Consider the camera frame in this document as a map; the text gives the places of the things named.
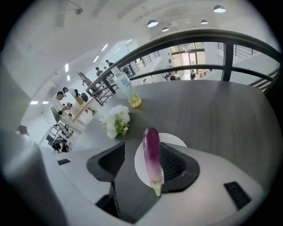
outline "flower bouquet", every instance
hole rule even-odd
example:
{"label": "flower bouquet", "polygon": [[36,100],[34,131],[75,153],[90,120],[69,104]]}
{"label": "flower bouquet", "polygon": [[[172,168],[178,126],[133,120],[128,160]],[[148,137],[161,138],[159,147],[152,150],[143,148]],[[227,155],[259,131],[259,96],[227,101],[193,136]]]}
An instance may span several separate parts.
{"label": "flower bouquet", "polygon": [[100,119],[103,123],[107,135],[114,139],[118,134],[123,136],[129,128],[129,109],[126,106],[118,105],[110,109],[108,114]]}

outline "white round plate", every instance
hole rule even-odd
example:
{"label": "white round plate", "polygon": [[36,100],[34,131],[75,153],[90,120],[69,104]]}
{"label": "white round plate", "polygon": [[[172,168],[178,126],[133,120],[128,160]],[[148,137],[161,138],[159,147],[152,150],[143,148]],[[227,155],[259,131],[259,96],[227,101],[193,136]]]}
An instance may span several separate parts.
{"label": "white round plate", "polygon": [[[179,137],[176,137],[169,133],[159,133],[159,138],[160,138],[160,142],[171,143],[171,144],[187,147],[186,144]],[[141,181],[144,182],[147,186],[151,187],[149,183],[149,176],[147,174],[147,170],[145,166],[145,154],[143,151],[143,142],[141,142],[141,144],[138,146],[136,155],[134,157],[134,167]]]}

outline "window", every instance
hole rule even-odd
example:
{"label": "window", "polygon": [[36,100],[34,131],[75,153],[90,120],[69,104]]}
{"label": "window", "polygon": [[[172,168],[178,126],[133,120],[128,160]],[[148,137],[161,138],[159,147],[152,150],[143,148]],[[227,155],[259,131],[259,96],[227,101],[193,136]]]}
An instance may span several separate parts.
{"label": "window", "polygon": [[179,45],[180,51],[187,50],[187,49],[195,49],[195,43],[187,43],[187,44],[181,44]]}
{"label": "window", "polygon": [[178,48],[177,45],[176,45],[176,46],[171,46],[171,47],[170,47],[170,51],[171,51],[172,53],[176,53],[176,52],[179,51],[179,48]]}
{"label": "window", "polygon": [[204,49],[204,44],[203,44],[203,42],[196,42],[196,43],[195,43],[195,48],[196,48],[196,49]]}

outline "plastic bottle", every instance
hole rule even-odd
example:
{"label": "plastic bottle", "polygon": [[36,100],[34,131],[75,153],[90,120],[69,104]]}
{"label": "plastic bottle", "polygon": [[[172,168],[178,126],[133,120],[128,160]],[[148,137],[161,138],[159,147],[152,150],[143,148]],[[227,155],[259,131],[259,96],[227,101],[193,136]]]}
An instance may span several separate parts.
{"label": "plastic bottle", "polygon": [[118,71],[117,73],[115,73],[114,81],[118,88],[123,92],[132,107],[135,108],[141,104],[142,100],[134,91],[131,81],[124,72]]}

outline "yellow liquid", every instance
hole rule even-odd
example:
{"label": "yellow liquid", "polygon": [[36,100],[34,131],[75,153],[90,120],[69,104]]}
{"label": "yellow liquid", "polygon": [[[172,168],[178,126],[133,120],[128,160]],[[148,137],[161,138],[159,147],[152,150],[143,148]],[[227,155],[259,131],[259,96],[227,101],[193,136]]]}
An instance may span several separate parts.
{"label": "yellow liquid", "polygon": [[138,107],[142,103],[142,100],[140,99],[140,97],[136,93],[134,93],[132,95],[132,98],[128,101],[133,108]]}

